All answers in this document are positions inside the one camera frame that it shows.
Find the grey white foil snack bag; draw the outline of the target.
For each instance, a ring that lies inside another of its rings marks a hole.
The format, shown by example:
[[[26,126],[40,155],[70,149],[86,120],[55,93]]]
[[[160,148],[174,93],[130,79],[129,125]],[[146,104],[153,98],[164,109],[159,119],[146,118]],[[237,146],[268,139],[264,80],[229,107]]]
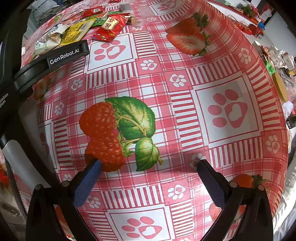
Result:
[[[43,55],[57,47],[68,28],[66,24],[57,24],[51,27],[36,41],[34,55]]]

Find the yellow snack packet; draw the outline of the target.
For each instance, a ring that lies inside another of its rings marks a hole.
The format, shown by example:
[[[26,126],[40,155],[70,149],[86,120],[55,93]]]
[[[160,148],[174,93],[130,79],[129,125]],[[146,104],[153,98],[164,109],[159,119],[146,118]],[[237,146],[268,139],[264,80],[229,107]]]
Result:
[[[94,22],[95,19],[89,19],[69,27],[62,35],[60,46],[65,46],[80,41],[92,27]]]

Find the red plaid strawberry tablecloth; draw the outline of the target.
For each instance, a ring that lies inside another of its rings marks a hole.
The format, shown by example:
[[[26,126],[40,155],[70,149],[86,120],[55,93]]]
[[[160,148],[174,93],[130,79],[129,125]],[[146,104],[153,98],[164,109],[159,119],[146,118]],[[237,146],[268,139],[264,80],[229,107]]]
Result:
[[[79,211],[98,240],[200,240],[211,198],[195,173],[207,160],[227,179],[266,187],[272,213],[283,193],[287,131],[264,63],[229,18],[206,1],[131,1],[142,27],[55,71],[41,101],[21,109],[59,181],[86,166],[93,141],[82,114],[111,104],[124,164],[104,172]]]

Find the red chinese snack packet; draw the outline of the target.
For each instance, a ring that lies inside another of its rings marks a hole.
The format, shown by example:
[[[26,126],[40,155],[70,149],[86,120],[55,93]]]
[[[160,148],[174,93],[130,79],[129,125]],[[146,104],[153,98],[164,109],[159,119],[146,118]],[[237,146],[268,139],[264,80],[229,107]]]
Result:
[[[93,40],[112,42],[121,32],[129,20],[129,16],[122,14],[108,15],[105,23],[92,35]]]

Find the green snack packet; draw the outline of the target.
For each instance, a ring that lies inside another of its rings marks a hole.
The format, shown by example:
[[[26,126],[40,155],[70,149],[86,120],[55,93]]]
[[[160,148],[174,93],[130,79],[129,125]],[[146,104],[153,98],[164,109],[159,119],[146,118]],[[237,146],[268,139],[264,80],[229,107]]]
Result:
[[[94,20],[94,23],[91,27],[102,26],[107,20],[108,12],[99,13],[93,16],[90,16],[89,19]]]

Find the round yellow tin lid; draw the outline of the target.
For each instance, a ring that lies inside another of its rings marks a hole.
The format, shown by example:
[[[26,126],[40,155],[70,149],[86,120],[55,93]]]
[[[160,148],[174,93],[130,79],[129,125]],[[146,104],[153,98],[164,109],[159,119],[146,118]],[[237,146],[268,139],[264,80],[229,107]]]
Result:
[[[280,75],[277,72],[274,72],[272,74],[272,79],[273,79],[274,85],[276,87],[276,90],[278,92],[281,102],[286,103],[288,101],[288,94],[287,94],[287,90],[286,90],[286,87],[285,87],[285,84],[284,84],[282,78],[280,77]]]

